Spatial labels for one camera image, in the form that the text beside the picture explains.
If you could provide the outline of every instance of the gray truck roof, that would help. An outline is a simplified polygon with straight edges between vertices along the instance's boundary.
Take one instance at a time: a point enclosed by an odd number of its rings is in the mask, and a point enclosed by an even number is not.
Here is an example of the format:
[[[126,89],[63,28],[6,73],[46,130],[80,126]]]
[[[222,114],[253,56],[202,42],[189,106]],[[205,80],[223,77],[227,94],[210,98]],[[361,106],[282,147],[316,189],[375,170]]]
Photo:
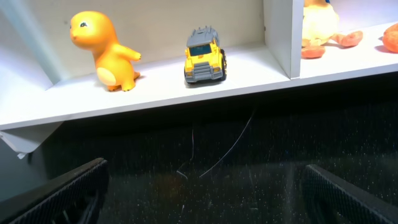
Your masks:
[[[187,47],[196,47],[204,44],[209,44],[216,39],[217,45],[219,44],[217,31],[211,27],[205,27],[193,30],[192,35],[187,41]]]

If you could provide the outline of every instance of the toy car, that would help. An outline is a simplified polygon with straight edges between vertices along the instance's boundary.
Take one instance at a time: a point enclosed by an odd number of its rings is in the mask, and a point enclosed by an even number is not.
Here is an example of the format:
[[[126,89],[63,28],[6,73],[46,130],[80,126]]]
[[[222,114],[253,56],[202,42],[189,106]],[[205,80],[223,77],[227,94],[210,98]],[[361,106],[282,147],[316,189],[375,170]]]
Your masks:
[[[220,48],[217,31],[211,27],[192,32],[185,55],[185,81],[195,84],[202,80],[226,80],[225,52]]]

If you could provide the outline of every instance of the yellow plush toy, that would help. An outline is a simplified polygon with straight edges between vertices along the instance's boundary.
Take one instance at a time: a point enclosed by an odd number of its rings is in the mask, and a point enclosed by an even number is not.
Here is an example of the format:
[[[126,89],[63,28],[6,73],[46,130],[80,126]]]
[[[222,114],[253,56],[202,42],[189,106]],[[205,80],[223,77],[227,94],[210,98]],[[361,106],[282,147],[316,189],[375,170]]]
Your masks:
[[[305,0],[302,36],[302,58],[318,58],[325,53],[322,45],[330,39],[344,47],[353,47],[363,38],[362,31],[337,34],[339,17],[329,0]]]

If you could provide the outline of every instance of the charmander figurine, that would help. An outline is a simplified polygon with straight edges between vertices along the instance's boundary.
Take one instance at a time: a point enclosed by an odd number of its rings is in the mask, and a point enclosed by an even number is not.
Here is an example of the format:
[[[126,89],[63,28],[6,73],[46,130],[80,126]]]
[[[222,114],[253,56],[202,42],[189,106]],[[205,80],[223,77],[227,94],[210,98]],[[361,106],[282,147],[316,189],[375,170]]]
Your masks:
[[[71,19],[70,38],[79,48],[93,53],[97,76],[109,91],[123,91],[135,87],[140,76],[131,65],[141,54],[122,46],[116,37],[111,20],[100,12],[79,12]]]
[[[304,0],[302,58],[319,58],[325,53],[323,44],[330,39],[344,47],[353,47],[363,38],[362,31],[338,34],[339,17],[329,0]]]
[[[398,53],[398,24],[390,26],[384,32],[383,44],[391,52]]]

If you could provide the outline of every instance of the dark background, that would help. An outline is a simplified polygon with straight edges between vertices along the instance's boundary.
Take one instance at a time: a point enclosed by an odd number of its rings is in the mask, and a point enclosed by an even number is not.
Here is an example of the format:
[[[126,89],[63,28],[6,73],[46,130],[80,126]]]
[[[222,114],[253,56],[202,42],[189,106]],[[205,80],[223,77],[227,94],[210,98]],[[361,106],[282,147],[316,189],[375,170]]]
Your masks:
[[[397,75],[67,121],[22,160],[0,142],[0,201],[103,157],[99,223],[308,223],[307,164],[398,206]]]

